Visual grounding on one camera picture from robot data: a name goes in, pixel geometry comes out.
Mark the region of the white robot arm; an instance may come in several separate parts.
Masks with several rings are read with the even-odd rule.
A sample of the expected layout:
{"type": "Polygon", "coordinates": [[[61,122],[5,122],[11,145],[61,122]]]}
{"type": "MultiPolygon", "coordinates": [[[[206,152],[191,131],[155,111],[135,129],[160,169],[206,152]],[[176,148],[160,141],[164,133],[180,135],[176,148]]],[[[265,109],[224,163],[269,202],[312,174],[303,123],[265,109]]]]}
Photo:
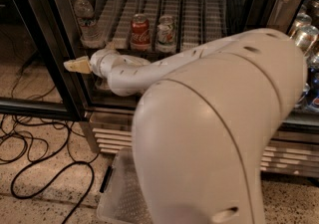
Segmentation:
{"type": "Polygon", "coordinates": [[[262,154],[307,79],[287,35],[246,31],[155,63],[103,49],[65,67],[141,94],[133,154],[154,224],[265,223],[262,154]]]}

